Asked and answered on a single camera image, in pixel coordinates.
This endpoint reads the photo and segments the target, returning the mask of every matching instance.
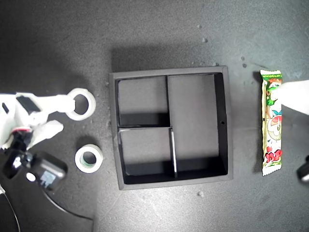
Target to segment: gray table surface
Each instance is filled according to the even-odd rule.
[[[229,69],[234,179],[119,191],[108,73],[214,62]],[[308,62],[307,0],[0,2],[0,92],[43,96],[86,87],[97,99],[87,120],[52,115],[64,131],[33,151],[48,151],[68,164],[68,179],[54,199],[71,211],[95,216],[100,232],[309,231],[309,188],[295,175],[309,151],[309,118],[283,108],[283,166],[262,177],[257,74],[265,66],[281,70],[284,81],[308,79]],[[295,100],[304,101],[297,95]],[[97,143],[106,158],[94,174],[84,174],[74,164],[76,148],[87,142]],[[23,232],[90,231],[89,221],[52,206],[24,173],[1,183]],[[16,231],[2,196],[0,208],[1,231]]]

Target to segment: candy bar wrapper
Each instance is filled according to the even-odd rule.
[[[260,71],[262,84],[262,133],[263,133],[263,168],[268,175],[281,168],[281,100],[276,89],[282,83],[280,71]]]

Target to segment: black cable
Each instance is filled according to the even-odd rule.
[[[66,210],[65,208],[61,207],[58,203],[56,203],[49,195],[48,193],[45,191],[45,189],[43,189],[43,194],[45,195],[45,197],[50,201],[50,203],[52,203],[54,206],[56,206],[58,209],[60,209],[62,212],[64,213],[67,213],[67,214],[71,214],[77,218],[82,218],[82,219],[86,219],[86,220],[89,220],[91,221],[91,232],[93,232],[93,229],[94,229],[94,220],[93,218],[90,218],[90,217],[86,217],[86,216],[83,216],[83,215],[79,215],[79,214],[76,214],[74,212],[71,212],[69,210]]]
[[[11,204],[9,198],[8,198],[8,196],[6,195],[6,193],[3,193],[3,195],[5,196],[6,200],[8,201],[8,203],[9,203],[9,205],[10,205],[10,207],[11,207],[11,210],[12,210],[12,212],[13,212],[13,214],[14,214],[14,217],[15,217],[15,220],[16,220],[16,223],[17,223],[18,232],[20,232],[19,221],[18,221],[18,219],[17,219],[17,215],[16,215],[16,213],[15,213],[15,210],[14,210],[14,208],[13,208],[13,206],[12,206],[12,204]]]

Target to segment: black tray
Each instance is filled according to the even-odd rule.
[[[233,178],[227,67],[110,74],[119,188]]]

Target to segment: white tape roll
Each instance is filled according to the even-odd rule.
[[[74,99],[77,95],[83,95],[87,99],[88,109],[87,109],[86,113],[84,113],[83,115],[80,115],[80,114],[76,113],[75,111],[72,111],[72,112],[68,112],[66,114],[70,119],[73,119],[75,121],[81,121],[81,120],[84,120],[84,119],[92,116],[92,114],[96,110],[97,104],[96,104],[95,97],[92,95],[92,93],[90,93],[85,88],[75,88],[70,93],[68,93],[68,96],[71,97],[72,99]]]
[[[94,164],[87,163],[84,160],[85,152],[91,152],[96,157],[97,160]],[[84,173],[94,173],[95,171],[97,171],[100,168],[103,159],[104,157],[101,149],[93,144],[87,144],[83,146],[75,154],[75,164],[78,169]]]

